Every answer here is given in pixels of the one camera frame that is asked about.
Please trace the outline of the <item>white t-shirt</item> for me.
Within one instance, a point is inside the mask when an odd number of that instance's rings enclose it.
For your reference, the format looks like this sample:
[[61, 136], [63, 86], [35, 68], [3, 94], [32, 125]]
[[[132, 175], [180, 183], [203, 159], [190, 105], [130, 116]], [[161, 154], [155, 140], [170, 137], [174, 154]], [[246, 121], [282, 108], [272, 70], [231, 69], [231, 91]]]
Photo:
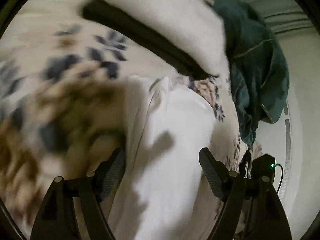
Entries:
[[202, 239], [215, 200], [200, 149], [216, 122], [210, 104], [168, 77], [129, 77], [126, 168], [108, 224], [116, 239]]

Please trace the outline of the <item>white curved headboard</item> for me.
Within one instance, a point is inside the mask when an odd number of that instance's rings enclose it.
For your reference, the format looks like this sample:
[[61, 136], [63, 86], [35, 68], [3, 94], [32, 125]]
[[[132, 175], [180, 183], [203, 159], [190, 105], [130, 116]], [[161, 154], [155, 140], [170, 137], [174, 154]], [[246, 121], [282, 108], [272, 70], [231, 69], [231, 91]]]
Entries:
[[257, 141], [276, 158], [274, 186], [293, 239], [301, 239], [319, 212], [319, 35], [302, 33], [279, 39], [289, 66], [287, 103], [274, 125], [261, 122]]

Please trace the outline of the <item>dark green plush blanket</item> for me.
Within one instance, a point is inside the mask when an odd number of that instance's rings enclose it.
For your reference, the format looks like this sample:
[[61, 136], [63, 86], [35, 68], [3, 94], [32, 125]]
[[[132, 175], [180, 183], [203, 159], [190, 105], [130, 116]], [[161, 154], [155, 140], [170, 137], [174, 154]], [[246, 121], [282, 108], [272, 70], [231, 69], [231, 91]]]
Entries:
[[289, 92], [289, 69], [278, 39], [248, 3], [215, 0], [213, 9], [224, 22], [240, 137], [252, 146], [259, 121], [274, 124], [281, 116]]

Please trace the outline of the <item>floral bed blanket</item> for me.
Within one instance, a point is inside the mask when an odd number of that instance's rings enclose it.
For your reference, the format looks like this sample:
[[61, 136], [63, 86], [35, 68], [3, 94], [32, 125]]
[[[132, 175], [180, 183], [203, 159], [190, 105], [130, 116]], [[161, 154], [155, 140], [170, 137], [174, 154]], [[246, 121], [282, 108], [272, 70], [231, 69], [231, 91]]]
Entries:
[[[80, 12], [85, 1], [31, 0], [1, 39], [1, 198], [25, 238], [31, 236], [55, 177], [82, 177], [115, 148], [126, 153], [129, 77], [168, 77], [203, 97], [216, 119], [208, 148], [227, 168], [238, 170], [247, 150], [230, 72], [226, 79], [203, 80], [182, 74], [125, 75], [129, 54], [147, 49], [85, 19]], [[215, 0], [203, 1], [216, 13]], [[202, 239], [209, 236], [222, 209], [210, 187], [209, 192], [215, 200], [213, 220]]]

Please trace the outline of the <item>white folded garment black trim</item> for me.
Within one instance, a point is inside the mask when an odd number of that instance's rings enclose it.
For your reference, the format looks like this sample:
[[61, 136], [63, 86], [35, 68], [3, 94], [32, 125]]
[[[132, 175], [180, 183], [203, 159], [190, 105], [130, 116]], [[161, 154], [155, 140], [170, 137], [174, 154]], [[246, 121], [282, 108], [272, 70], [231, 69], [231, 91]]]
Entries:
[[125, 75], [229, 77], [223, 20], [203, 0], [87, 0], [80, 12], [147, 49], [129, 54]]

